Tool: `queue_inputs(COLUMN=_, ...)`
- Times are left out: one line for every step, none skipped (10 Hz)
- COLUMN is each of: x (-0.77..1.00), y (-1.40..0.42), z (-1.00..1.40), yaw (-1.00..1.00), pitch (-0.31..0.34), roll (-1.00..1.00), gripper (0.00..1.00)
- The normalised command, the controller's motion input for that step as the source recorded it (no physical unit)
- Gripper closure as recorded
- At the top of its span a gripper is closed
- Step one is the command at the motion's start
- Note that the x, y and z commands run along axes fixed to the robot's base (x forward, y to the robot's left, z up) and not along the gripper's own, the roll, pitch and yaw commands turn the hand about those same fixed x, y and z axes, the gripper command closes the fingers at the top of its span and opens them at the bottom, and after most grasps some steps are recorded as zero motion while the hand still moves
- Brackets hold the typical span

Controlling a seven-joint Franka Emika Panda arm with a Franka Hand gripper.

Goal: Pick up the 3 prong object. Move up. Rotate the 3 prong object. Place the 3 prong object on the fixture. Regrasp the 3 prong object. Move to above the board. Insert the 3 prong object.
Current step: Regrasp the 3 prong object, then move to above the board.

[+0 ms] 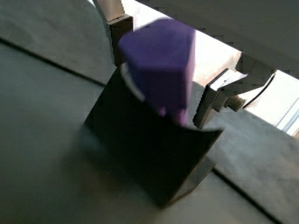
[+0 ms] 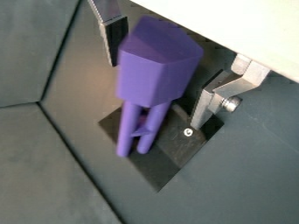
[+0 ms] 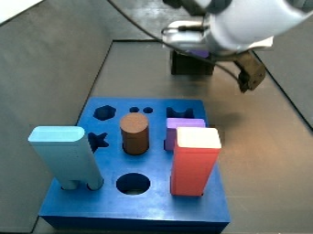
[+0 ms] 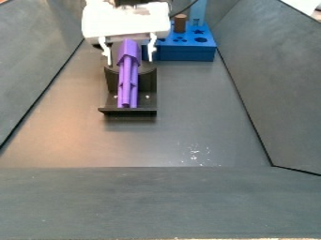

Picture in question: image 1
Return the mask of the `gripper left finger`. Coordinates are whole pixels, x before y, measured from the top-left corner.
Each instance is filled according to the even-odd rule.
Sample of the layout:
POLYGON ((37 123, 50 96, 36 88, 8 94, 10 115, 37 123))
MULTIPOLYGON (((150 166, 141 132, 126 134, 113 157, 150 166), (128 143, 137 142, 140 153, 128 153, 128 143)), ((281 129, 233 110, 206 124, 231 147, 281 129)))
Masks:
POLYGON ((110 44, 112 60, 116 66, 124 63, 117 43, 125 33, 133 30, 133 17, 125 14, 121 0, 92 0, 97 13, 104 20, 110 44))

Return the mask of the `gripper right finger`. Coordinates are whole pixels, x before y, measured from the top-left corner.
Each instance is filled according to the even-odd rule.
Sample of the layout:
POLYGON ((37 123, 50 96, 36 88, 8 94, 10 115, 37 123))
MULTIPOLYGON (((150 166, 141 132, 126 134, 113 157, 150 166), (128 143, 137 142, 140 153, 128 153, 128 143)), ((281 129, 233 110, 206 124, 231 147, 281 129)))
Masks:
POLYGON ((212 117, 220 112, 221 108, 229 107, 233 111, 241 109, 245 100, 236 94, 227 95, 220 89, 243 77, 244 75, 240 72, 225 68, 205 85, 196 113, 192 118, 193 125, 198 129, 204 127, 212 117))

